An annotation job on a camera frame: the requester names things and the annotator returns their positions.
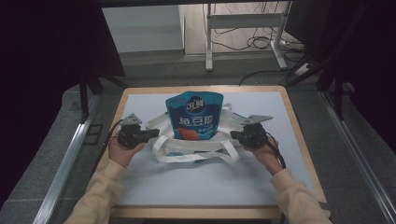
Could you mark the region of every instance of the snack bag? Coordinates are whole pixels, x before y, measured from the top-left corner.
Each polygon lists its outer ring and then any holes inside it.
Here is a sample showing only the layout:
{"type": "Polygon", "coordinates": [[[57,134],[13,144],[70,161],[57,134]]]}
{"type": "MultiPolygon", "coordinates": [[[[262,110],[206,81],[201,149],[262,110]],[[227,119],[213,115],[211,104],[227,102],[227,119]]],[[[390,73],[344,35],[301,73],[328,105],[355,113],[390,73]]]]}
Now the snack bag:
{"type": "Polygon", "coordinates": [[[219,127],[223,95],[185,91],[165,101],[176,139],[208,140],[219,127]]]}

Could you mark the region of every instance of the wall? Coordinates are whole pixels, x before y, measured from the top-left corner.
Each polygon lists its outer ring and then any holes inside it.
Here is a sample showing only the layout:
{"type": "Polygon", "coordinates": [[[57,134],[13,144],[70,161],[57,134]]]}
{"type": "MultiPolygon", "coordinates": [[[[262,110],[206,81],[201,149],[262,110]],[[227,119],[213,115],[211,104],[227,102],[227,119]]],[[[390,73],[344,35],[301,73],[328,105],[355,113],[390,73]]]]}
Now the wall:
{"type": "Polygon", "coordinates": [[[117,51],[183,49],[178,6],[103,9],[117,51]]]}

